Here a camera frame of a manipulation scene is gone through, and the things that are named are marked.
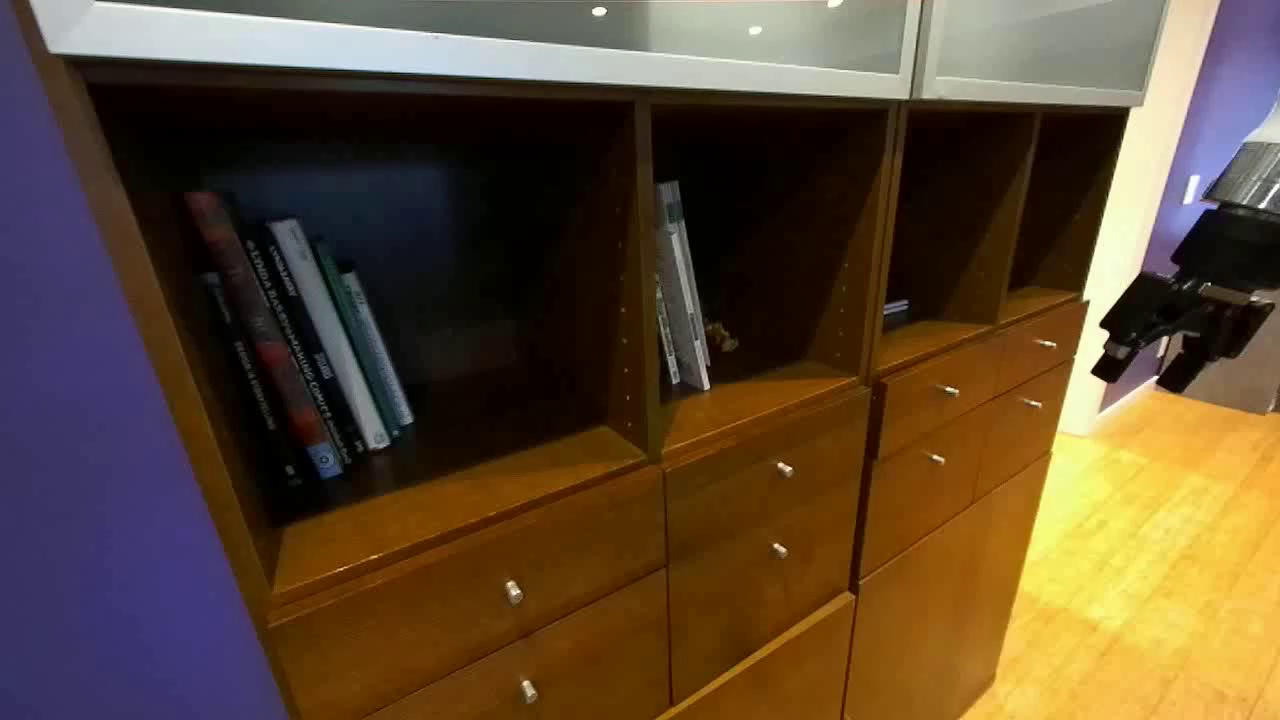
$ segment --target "frosted glass panel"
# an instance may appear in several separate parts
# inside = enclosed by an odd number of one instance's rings
[[[126,0],[540,46],[902,72],[914,0]]]
[[[1164,0],[935,0],[928,76],[1144,91]]]

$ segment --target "wooden cabinet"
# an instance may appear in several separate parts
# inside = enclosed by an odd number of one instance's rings
[[[296,718],[935,718],[987,681],[1120,112],[38,68]],[[659,182],[734,335],[706,391],[659,373]],[[419,415],[387,453],[284,483],[189,187],[374,289]]]

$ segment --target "wooden floor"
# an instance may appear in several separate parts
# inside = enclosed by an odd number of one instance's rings
[[[968,720],[1280,720],[1280,415],[1148,391],[1061,436]]]

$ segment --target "glass cabinet door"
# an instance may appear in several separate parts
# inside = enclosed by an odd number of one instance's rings
[[[1168,0],[928,0],[914,97],[1138,106]]]
[[[880,97],[920,0],[32,0],[50,54],[425,76]]]

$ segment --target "black object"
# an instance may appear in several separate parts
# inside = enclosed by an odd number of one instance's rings
[[[1211,360],[1238,358],[1272,316],[1280,289],[1280,219],[1246,208],[1211,208],[1173,252],[1177,275],[1138,273],[1108,310],[1103,358],[1090,378],[1116,385],[1144,344],[1180,335],[1159,387],[1182,391]]]

